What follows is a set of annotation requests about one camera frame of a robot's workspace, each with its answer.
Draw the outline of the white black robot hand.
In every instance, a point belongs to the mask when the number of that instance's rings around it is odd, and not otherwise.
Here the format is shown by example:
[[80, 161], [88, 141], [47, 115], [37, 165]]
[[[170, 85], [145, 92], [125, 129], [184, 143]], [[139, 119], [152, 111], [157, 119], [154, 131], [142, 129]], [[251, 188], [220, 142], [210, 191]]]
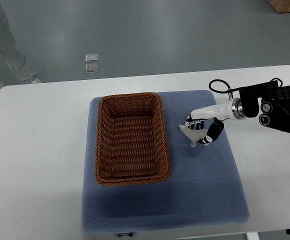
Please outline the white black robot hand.
[[246, 116], [240, 98], [232, 98], [224, 104], [216, 104], [193, 110], [185, 120], [185, 126], [191, 130], [207, 129], [204, 140], [211, 138], [215, 142], [224, 129], [225, 120], [243, 120]]

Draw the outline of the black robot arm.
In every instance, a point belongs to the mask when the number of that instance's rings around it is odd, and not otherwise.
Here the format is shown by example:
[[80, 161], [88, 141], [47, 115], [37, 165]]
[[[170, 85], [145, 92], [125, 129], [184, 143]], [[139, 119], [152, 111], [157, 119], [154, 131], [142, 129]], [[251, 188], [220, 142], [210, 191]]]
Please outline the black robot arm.
[[208, 85], [215, 93], [239, 92], [239, 100], [233, 101], [231, 112], [236, 117], [255, 118], [267, 128], [290, 133], [290, 85], [283, 85], [277, 77], [265, 83], [231, 88], [222, 79], [213, 79]]

